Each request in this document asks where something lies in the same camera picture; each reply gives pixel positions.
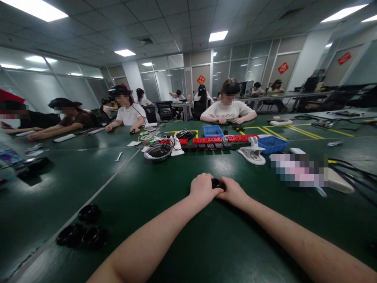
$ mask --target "table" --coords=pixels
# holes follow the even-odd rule
[[[295,121],[292,128],[272,127],[266,121],[271,117],[259,116],[245,123],[243,133],[273,134],[288,139],[288,148],[329,154],[360,169],[377,170],[373,127],[364,126],[357,132],[332,131],[310,126],[311,120]],[[160,130],[187,128],[198,130],[202,136],[206,125],[210,123],[166,123]],[[237,134],[231,125],[221,127]],[[376,209],[358,193],[344,195],[325,188],[328,198],[322,198],[314,189],[286,188],[273,177],[268,165],[252,165],[236,151],[185,153],[157,165],[139,150],[126,147],[136,139],[127,127],[119,127],[112,133],[81,135],[62,143],[44,141],[49,149],[44,154],[53,167],[43,172],[37,184],[22,182],[11,169],[0,171],[0,177],[9,180],[0,187],[2,279],[85,282],[125,238],[187,196],[191,180],[202,172],[234,178],[252,198],[377,269],[376,257],[367,248],[368,242],[376,240]],[[4,135],[0,140],[20,153],[34,144],[26,138]],[[337,140],[343,145],[327,146]],[[115,163],[120,151],[121,160]],[[369,195],[377,201],[375,195]],[[108,243],[97,252],[57,246],[54,234],[71,221],[78,222],[75,214],[91,198],[90,203],[102,210],[97,225],[109,230]],[[21,263],[28,268],[19,267]],[[167,281],[307,282],[309,278],[253,220],[214,200],[178,235],[150,279]]]

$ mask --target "ceiling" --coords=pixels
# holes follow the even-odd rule
[[[319,29],[336,28],[341,35],[375,24],[360,21],[377,14],[373,3],[345,21],[319,24],[345,7],[371,0],[44,1],[69,17],[45,22],[0,2],[0,45],[50,56],[53,53],[93,66]],[[297,8],[304,9],[292,18],[280,19],[288,10]],[[225,40],[208,42],[210,33],[223,30],[229,30]],[[145,37],[155,43],[143,46],[135,40]],[[114,53],[122,49],[130,49],[136,56]]]

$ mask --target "person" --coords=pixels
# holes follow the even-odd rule
[[[102,105],[99,110],[110,118],[111,112],[115,111],[116,109],[110,106],[110,99],[107,97],[102,98],[101,103]]]
[[[282,83],[283,81],[280,79],[277,79],[271,87],[268,89],[267,93],[268,94],[275,94],[275,93],[283,93],[285,92],[285,89],[282,88]],[[272,103],[273,105],[276,105],[278,107],[278,112],[279,113],[287,113],[288,108],[284,105],[284,103],[280,99],[268,99],[268,100],[263,100],[263,104],[266,103]]]
[[[121,243],[87,283],[146,282],[186,224],[216,197],[253,218],[316,283],[375,283],[377,273],[350,254],[249,197],[231,178],[225,191],[212,189],[213,176],[198,175],[190,194]]]
[[[151,102],[148,98],[145,98],[144,97],[144,90],[142,90],[141,88],[138,88],[136,90],[136,94],[137,94],[137,103],[141,106],[154,106],[154,103]]]
[[[208,101],[210,100],[210,104],[212,105],[213,104],[213,99],[212,97],[209,95],[208,91],[206,90],[205,88],[205,85],[200,85],[198,87],[198,92],[195,94],[194,96],[194,101]]]
[[[225,124],[227,119],[232,119],[232,123],[237,124],[254,119],[256,112],[242,101],[235,100],[240,89],[240,84],[236,79],[227,78],[221,89],[222,99],[204,111],[200,119],[205,122],[218,122],[219,124]]]
[[[60,118],[56,114],[43,114],[40,112],[31,111],[28,106],[15,101],[5,100],[0,103],[1,116],[12,119],[20,119],[20,126],[18,129],[10,129],[4,123],[1,127],[6,134],[19,134],[29,131],[41,131],[46,128],[55,126],[60,122]]]
[[[107,132],[111,132],[121,124],[131,126],[130,132],[133,130],[139,132],[141,125],[148,123],[144,109],[134,102],[132,94],[127,87],[116,85],[109,90],[109,94],[115,97],[121,107],[118,110],[115,121],[105,127]]]
[[[182,91],[177,90],[175,93],[169,92],[169,94],[173,97],[172,101],[173,103],[179,103],[181,100],[185,100],[186,97],[183,96]],[[177,116],[177,119],[180,119],[182,116],[182,107],[173,107],[174,116]]]
[[[76,103],[66,98],[56,98],[48,105],[65,114],[65,118],[56,126],[49,127],[40,132],[27,136],[29,140],[44,140],[60,134],[66,134],[80,128],[93,128],[94,122],[89,114],[80,109]]]

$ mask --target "brown shirt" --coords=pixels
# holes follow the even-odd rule
[[[79,112],[79,114],[76,116],[75,120],[73,120],[71,117],[65,117],[60,123],[60,126],[68,127],[73,125],[74,123],[80,123],[83,124],[85,128],[93,128],[94,123],[92,118],[83,112]]]

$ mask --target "black round part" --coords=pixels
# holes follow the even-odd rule
[[[77,247],[83,235],[86,232],[86,228],[79,223],[71,224],[63,229],[56,238],[56,243],[59,246],[68,246],[71,248]]]
[[[82,237],[81,243],[85,248],[99,250],[106,244],[108,231],[100,226],[90,228]]]
[[[96,223],[102,212],[96,204],[88,204],[79,212],[79,220],[88,224]]]

